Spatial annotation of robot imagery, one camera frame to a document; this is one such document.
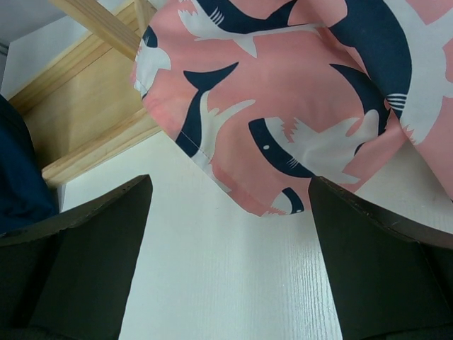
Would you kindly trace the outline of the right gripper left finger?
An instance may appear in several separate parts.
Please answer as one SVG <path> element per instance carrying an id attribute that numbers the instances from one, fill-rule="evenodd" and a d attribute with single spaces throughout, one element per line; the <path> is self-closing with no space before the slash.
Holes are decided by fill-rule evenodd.
<path id="1" fill-rule="evenodd" d="M 116 189 L 1 237 L 2 339 L 117 339 L 152 182 Z"/>

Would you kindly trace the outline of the pink patterned shorts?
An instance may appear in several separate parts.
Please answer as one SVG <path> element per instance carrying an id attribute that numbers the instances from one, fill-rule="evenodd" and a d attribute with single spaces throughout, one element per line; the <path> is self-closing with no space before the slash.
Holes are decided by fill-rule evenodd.
<path id="1" fill-rule="evenodd" d="M 452 193 L 451 1 L 167 1 L 132 82 L 160 128 L 254 215 L 350 191 L 405 142 Z"/>

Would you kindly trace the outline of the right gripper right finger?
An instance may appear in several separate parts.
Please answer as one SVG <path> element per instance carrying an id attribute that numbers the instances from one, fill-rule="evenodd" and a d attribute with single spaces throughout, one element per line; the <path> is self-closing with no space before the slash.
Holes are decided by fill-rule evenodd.
<path id="1" fill-rule="evenodd" d="M 344 339 L 452 338 L 450 233 L 322 177 L 309 198 Z"/>

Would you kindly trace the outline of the navy blue shorts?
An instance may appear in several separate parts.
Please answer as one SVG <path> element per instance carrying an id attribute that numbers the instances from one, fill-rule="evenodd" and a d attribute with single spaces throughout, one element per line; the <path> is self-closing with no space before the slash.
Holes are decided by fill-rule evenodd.
<path id="1" fill-rule="evenodd" d="M 59 213 L 42 177 L 28 128 L 1 97 L 1 233 L 35 224 Z"/>

